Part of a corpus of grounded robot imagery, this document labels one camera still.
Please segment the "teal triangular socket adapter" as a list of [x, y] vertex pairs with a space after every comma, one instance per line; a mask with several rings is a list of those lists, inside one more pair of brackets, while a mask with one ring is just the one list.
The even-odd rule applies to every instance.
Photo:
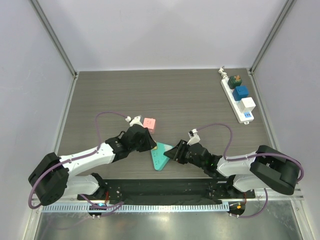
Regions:
[[172, 145], [168, 145], [165, 143], [157, 142], [157, 149], [150, 150], [151, 158], [153, 162], [153, 167], [156, 171], [162, 171], [169, 158], [164, 156], [164, 152], [174, 148]]

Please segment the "pink cube plug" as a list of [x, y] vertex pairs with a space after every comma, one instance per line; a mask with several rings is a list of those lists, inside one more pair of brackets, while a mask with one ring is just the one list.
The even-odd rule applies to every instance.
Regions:
[[143, 119], [143, 127], [147, 128], [150, 134], [154, 134], [156, 129], [156, 120], [154, 118], [145, 117]]

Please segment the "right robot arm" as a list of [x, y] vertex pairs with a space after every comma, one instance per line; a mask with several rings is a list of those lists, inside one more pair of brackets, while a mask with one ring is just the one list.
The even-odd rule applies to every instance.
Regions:
[[192, 164], [213, 179], [225, 179], [225, 191], [231, 198], [265, 188], [290, 196], [304, 176], [302, 165], [297, 160], [267, 145], [260, 145], [249, 154], [223, 156], [210, 153], [200, 143], [188, 145], [181, 140], [165, 151], [164, 156], [179, 164]]

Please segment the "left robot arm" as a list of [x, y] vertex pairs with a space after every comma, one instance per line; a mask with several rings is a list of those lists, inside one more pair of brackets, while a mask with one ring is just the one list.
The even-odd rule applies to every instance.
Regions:
[[108, 192], [108, 185], [99, 174], [82, 176], [83, 172], [127, 158], [134, 151], [150, 151], [156, 146], [149, 130], [134, 124], [127, 131], [122, 131], [118, 136], [89, 150], [64, 156], [48, 153], [28, 178], [32, 187], [28, 205], [35, 209], [32, 204], [33, 195], [37, 196], [42, 206], [72, 195], [100, 200]]

